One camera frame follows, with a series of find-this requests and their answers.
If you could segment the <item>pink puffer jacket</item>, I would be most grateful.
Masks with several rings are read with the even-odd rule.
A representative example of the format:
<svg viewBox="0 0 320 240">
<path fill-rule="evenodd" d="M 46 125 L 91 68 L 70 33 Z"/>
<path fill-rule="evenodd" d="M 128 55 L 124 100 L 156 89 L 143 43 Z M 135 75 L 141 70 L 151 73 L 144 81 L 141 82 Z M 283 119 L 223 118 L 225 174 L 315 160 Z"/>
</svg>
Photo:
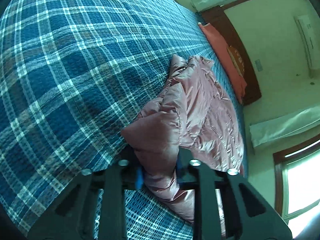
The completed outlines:
<svg viewBox="0 0 320 240">
<path fill-rule="evenodd" d="M 245 151 L 235 108 L 213 64 L 199 55 L 174 55 L 163 90 L 121 132 L 146 171 L 147 188 L 188 222 L 194 220 L 195 193 L 177 182 L 179 150 L 218 171 L 239 170 Z"/>
</svg>

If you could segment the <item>left window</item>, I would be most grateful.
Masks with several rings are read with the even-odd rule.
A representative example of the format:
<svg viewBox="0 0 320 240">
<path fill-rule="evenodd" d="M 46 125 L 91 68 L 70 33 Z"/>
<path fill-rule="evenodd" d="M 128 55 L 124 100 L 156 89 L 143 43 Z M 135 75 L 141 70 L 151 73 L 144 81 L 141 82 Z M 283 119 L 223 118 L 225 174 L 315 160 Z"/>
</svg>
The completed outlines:
<svg viewBox="0 0 320 240">
<path fill-rule="evenodd" d="M 274 153 L 273 162 L 274 208 L 287 224 L 295 204 L 319 199 L 319 135 Z"/>
</svg>

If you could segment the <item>left window inner curtain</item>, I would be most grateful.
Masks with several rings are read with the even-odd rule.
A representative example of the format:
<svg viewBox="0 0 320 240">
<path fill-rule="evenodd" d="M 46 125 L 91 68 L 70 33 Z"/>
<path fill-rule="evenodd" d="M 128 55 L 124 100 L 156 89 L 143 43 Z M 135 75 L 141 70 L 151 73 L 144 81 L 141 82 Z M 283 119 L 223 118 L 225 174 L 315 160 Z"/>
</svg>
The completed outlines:
<svg viewBox="0 0 320 240">
<path fill-rule="evenodd" d="M 249 126 L 254 148 L 319 126 L 319 105 Z"/>
</svg>

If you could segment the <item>brown embroidered pillow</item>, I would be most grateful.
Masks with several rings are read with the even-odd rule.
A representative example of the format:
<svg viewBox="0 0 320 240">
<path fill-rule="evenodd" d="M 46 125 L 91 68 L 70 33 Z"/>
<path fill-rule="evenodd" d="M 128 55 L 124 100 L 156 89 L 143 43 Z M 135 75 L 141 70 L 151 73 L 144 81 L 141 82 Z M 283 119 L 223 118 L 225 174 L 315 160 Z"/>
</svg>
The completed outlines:
<svg viewBox="0 0 320 240">
<path fill-rule="evenodd" d="M 227 51 L 239 75 L 244 76 L 245 66 L 239 51 L 233 46 L 228 46 Z"/>
</svg>

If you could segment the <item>blue plaid bed sheet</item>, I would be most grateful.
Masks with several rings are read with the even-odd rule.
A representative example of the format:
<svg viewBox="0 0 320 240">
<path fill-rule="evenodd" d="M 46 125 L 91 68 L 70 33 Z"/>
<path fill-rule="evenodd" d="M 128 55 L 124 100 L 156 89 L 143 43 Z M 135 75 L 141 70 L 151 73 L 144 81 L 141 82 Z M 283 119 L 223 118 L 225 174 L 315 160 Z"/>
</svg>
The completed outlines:
<svg viewBox="0 0 320 240">
<path fill-rule="evenodd" d="M 174 54 L 216 55 L 174 0 L 11 0 L 1 17 L 1 205 L 26 235 L 162 90 Z"/>
</svg>

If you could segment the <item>orange folded blanket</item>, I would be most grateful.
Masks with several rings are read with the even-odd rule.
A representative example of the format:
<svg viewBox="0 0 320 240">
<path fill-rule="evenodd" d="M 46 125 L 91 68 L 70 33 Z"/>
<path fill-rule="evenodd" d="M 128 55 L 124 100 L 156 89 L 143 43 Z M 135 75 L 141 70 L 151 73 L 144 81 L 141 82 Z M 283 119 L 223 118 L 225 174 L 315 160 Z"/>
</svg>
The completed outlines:
<svg viewBox="0 0 320 240">
<path fill-rule="evenodd" d="M 239 75 L 234 64 L 232 63 L 227 51 L 227 47 L 229 46 L 228 43 L 211 24 L 203 25 L 202 23 L 198 23 L 198 26 L 204 33 L 206 39 L 208 40 L 226 74 L 228 75 L 238 102 L 242 104 L 247 83 L 244 77 Z"/>
</svg>

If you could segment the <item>dark wooden headboard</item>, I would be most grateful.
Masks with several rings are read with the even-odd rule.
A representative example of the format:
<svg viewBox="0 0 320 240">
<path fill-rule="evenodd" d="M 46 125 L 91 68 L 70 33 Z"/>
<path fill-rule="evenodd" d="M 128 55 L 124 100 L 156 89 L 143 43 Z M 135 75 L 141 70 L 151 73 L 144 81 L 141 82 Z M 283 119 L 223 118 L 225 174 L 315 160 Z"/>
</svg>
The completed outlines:
<svg viewBox="0 0 320 240">
<path fill-rule="evenodd" d="M 200 14 L 205 21 L 200 28 L 226 71 L 238 101 L 245 106 L 258 101 L 262 94 L 253 65 L 223 7 L 215 6 Z"/>
</svg>

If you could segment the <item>wall power socket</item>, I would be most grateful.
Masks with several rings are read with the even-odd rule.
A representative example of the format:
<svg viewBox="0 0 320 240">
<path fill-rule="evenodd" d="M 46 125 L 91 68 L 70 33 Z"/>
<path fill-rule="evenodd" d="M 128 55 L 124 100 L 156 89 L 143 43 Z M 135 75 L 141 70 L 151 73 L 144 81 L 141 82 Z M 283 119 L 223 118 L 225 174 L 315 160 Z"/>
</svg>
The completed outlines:
<svg viewBox="0 0 320 240">
<path fill-rule="evenodd" d="M 256 69 L 257 69 L 259 72 L 263 71 L 263 66 L 262 66 L 260 60 L 255 60 L 255 66 L 256 66 Z"/>
</svg>

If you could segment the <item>white wall air conditioner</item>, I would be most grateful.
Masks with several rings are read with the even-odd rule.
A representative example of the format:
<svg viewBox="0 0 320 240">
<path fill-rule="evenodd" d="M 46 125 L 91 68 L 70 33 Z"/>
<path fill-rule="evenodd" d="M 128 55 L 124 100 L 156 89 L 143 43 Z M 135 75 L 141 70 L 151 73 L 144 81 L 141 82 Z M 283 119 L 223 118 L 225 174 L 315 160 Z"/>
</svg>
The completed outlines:
<svg viewBox="0 0 320 240">
<path fill-rule="evenodd" d="M 294 20 L 304 45 L 309 76 L 319 78 L 319 44 L 311 20 L 308 15 L 295 16 Z"/>
</svg>

